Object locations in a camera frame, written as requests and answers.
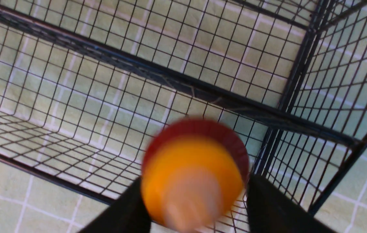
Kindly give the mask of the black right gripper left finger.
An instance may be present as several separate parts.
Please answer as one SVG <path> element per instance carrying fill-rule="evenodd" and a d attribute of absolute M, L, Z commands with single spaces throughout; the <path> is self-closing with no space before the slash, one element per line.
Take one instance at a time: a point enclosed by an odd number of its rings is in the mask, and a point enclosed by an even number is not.
<path fill-rule="evenodd" d="M 150 229 L 151 217 L 143 203 L 139 177 L 80 233 L 149 233 Z"/>

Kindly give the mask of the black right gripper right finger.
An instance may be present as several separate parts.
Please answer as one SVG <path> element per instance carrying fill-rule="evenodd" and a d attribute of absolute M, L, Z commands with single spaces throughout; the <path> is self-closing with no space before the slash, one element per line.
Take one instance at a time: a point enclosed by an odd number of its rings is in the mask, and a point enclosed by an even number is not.
<path fill-rule="evenodd" d="M 250 175 L 246 210 L 250 233 L 334 233 L 261 175 Z"/>

